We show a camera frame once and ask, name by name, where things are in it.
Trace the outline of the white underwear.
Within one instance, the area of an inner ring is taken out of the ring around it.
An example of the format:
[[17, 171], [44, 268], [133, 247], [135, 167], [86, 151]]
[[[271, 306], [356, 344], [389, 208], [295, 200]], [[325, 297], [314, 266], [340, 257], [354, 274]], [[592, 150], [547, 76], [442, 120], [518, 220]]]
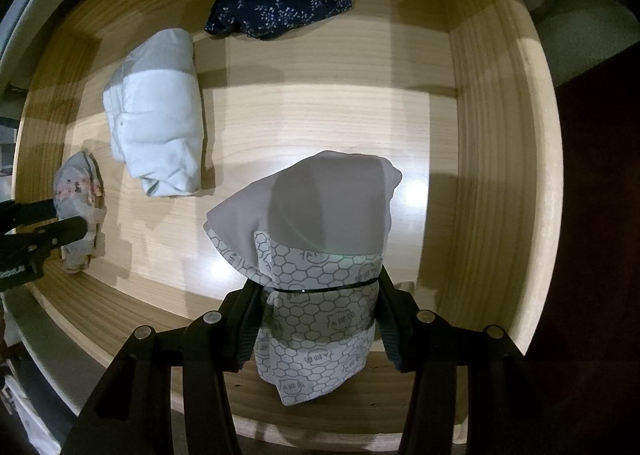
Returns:
[[203, 104], [191, 35], [160, 30], [116, 68], [103, 91], [112, 156], [149, 197], [201, 189]]

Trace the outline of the grey drawer with wooden interior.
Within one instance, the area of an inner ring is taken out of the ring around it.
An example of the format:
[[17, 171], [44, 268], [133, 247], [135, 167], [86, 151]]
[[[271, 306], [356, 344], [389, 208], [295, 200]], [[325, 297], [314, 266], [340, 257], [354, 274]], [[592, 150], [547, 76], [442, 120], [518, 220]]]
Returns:
[[[242, 283], [205, 212], [323, 150], [382, 155], [404, 178], [385, 259], [392, 279], [454, 325], [506, 327], [527, 349], [552, 280], [563, 151], [544, 48], [523, 0], [355, 0], [273, 42], [215, 40], [213, 0], [15, 0], [1, 80], [35, 61], [12, 193], [46, 197], [80, 149], [106, 189], [106, 250], [85, 273], [50, 260], [6, 296], [24, 345], [73, 411], [131, 331], [188, 324]], [[122, 59], [171, 26], [194, 40], [205, 108], [203, 189], [146, 197], [113, 160], [102, 91]]]

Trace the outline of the grey hexagon print underwear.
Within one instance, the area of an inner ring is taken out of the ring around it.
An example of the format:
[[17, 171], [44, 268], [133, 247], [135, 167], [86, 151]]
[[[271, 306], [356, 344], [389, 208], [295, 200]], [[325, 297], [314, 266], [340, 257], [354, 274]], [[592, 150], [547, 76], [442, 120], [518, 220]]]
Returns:
[[323, 397], [366, 365], [401, 179], [384, 157], [326, 151], [207, 212], [220, 256], [265, 290], [256, 365], [283, 405]]

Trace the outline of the pink floral underwear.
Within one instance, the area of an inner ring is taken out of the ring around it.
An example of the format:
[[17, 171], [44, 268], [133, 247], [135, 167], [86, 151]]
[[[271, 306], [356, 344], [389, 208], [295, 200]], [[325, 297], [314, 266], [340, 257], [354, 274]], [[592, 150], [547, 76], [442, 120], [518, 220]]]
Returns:
[[104, 189], [96, 160], [82, 149], [65, 160], [53, 179], [53, 204], [58, 219], [81, 217], [87, 222], [83, 238], [62, 247], [63, 267], [78, 273], [99, 255], [102, 223], [106, 215]]

